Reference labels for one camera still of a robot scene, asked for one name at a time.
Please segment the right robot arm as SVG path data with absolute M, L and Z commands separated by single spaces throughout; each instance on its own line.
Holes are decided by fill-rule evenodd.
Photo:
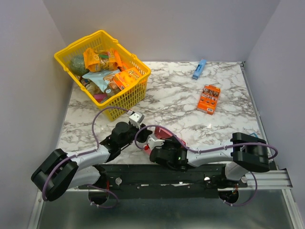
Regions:
M 190 149 L 176 137 L 157 138 L 149 136 L 147 146 L 150 161 L 172 170 L 186 171 L 209 163 L 227 162 L 224 172 L 219 175 L 220 183 L 230 187 L 248 172 L 264 173 L 270 171 L 268 149 L 274 150 L 263 139 L 233 133 L 232 138 L 219 146 L 202 146 Z

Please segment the pink paper box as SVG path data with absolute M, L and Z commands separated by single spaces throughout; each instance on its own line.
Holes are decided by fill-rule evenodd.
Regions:
M 164 138 L 167 139 L 173 136 L 169 131 L 160 127 L 156 127 L 153 134 L 159 139 L 164 139 Z M 144 146 L 144 152 L 150 155 L 151 149 L 148 147 L 148 145 Z

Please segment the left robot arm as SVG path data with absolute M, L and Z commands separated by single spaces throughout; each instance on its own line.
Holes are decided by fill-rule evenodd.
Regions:
M 118 122 L 111 134 L 96 148 L 75 153 L 55 149 L 31 176 L 32 182 L 42 192 L 44 201 L 54 201 L 77 184 L 75 174 L 83 169 L 114 160 L 134 141 L 146 143 L 153 131 L 133 126 L 130 122 Z

